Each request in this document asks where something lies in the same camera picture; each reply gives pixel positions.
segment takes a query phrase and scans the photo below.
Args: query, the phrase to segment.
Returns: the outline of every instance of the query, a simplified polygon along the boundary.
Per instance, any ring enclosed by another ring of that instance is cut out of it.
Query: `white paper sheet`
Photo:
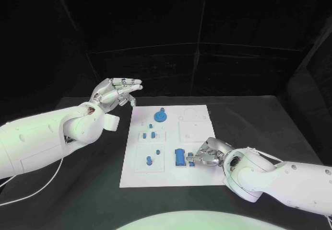
[[[158,123],[152,116],[161,107],[167,119]],[[184,166],[174,165],[174,149],[184,150],[184,157],[189,152],[194,155],[207,137],[215,137],[215,132],[204,105],[134,107],[119,187],[223,185],[220,167],[207,167],[202,163],[190,167],[187,161]]]

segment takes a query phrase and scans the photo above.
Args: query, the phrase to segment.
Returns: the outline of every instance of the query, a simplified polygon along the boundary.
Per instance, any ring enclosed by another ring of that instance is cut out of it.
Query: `dark gray table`
[[[56,109],[88,98],[63,98]],[[137,98],[137,105],[206,104],[215,137],[235,147],[255,147],[281,160],[321,164],[272,96]],[[116,107],[116,132],[103,131],[95,143],[63,159],[59,173],[31,198],[0,207],[0,229],[115,229],[134,220],[178,210],[239,214],[288,230],[329,229],[321,215],[284,206],[262,194],[255,203],[225,186],[118,188],[131,107]],[[49,181],[59,162],[15,177],[0,202],[31,194]]]

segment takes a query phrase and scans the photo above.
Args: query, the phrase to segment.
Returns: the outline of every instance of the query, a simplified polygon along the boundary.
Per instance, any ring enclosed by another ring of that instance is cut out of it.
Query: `blue object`
[[[164,108],[160,109],[158,112],[155,112],[154,114],[154,120],[155,122],[163,122],[165,120],[167,116],[165,116],[165,113],[164,113]]]
[[[174,150],[174,165],[184,166],[184,150],[183,149]]]
[[[150,160],[150,156],[147,156],[147,165],[151,165],[151,160]]]
[[[187,156],[191,157],[191,152],[187,153]],[[189,166],[194,166],[194,163],[193,162],[189,162]]]

